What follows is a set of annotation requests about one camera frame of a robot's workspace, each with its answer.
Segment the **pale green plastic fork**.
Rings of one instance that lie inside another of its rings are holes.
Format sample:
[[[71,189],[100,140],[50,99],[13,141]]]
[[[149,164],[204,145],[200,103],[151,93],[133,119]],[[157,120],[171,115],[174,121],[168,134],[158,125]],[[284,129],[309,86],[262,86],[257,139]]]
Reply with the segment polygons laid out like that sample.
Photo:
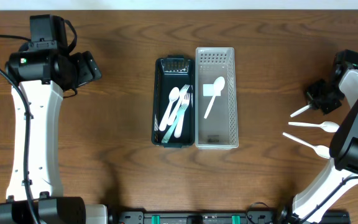
[[[187,107],[188,107],[188,105],[181,105],[180,106],[180,108],[178,110],[178,113],[177,113],[177,116],[176,116],[176,118],[174,120],[174,123],[170,126],[169,130],[165,133],[165,135],[164,135],[164,137],[162,139],[163,144],[169,142],[169,140],[170,140],[170,138],[171,138],[171,136],[172,136],[172,134],[173,134],[173,132],[174,132],[179,120],[180,120],[180,118],[182,116],[184,116]]]

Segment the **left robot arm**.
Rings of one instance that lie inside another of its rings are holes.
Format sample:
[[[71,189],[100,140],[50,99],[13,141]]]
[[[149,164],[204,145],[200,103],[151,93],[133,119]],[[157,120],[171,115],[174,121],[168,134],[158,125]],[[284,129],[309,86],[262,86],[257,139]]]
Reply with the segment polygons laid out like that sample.
[[[66,197],[58,165],[58,120],[64,92],[76,92],[102,74],[90,52],[74,53],[71,23],[59,16],[30,17],[31,37],[1,71],[12,86],[15,146],[0,223],[107,223],[103,204]]]

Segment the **white plastic spoon top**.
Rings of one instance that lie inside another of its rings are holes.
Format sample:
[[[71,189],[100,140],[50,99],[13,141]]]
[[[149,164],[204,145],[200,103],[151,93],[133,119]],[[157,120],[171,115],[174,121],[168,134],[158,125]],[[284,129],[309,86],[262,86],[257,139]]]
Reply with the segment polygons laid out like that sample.
[[[214,103],[214,100],[216,98],[216,96],[223,90],[225,86],[225,79],[224,77],[218,77],[214,83],[213,83],[213,90],[214,90],[214,94],[212,96],[212,99],[211,101],[209,102],[209,105],[206,109],[206,112],[204,114],[204,119],[207,119],[208,118],[208,115],[211,111],[211,108],[213,107],[213,103]]]

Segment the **white plastic fork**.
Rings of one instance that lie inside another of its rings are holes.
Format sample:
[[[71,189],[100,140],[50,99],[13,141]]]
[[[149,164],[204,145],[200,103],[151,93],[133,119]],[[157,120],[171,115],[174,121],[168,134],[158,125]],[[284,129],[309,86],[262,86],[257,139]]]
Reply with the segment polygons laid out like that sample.
[[[177,118],[175,120],[175,123],[176,123],[175,131],[174,131],[175,138],[179,138],[181,136],[181,129],[183,126],[184,115],[185,115],[185,111],[186,111],[187,107],[189,106],[189,104],[190,104],[190,94],[187,93],[185,95],[184,99],[182,100],[181,106],[177,113]]]
[[[173,111],[172,111],[172,113],[171,113],[169,119],[168,119],[168,123],[167,123],[167,124],[168,124],[169,126],[171,126],[171,125],[173,124],[173,122],[174,122],[174,120],[175,120],[175,117],[176,117],[176,115],[177,115],[177,111],[178,111],[178,109],[179,109],[179,107],[180,107],[180,105],[181,105],[181,102],[182,102],[182,100],[184,99],[184,97],[185,97],[185,95],[186,95],[186,93],[187,93],[189,87],[190,87],[190,85],[184,85],[183,88],[180,90],[179,99],[178,99],[178,101],[177,101],[177,103],[176,103],[176,105],[175,105],[175,107],[174,107],[174,109],[173,109]]]

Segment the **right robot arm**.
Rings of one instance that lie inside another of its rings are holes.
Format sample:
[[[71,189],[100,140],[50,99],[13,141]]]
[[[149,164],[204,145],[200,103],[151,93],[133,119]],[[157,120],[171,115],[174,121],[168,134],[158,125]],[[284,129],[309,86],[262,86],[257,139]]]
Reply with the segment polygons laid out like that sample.
[[[292,204],[277,214],[277,223],[320,223],[326,211],[358,184],[358,52],[335,55],[331,78],[305,90],[308,107],[328,114],[347,100],[350,111],[335,131],[327,149],[328,163],[312,183],[294,196]]]

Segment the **cream plastic spoon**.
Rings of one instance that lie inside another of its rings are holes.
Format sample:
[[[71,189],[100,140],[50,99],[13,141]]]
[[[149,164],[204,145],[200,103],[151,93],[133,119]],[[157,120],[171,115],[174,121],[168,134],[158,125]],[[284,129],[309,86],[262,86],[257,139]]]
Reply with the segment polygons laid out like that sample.
[[[166,129],[173,103],[176,102],[176,100],[179,98],[179,94],[180,94],[180,91],[179,91],[178,87],[174,87],[171,90],[171,92],[168,96],[169,103],[168,103],[167,109],[165,110],[163,118],[160,122],[160,126],[159,126],[160,131],[164,131]]]

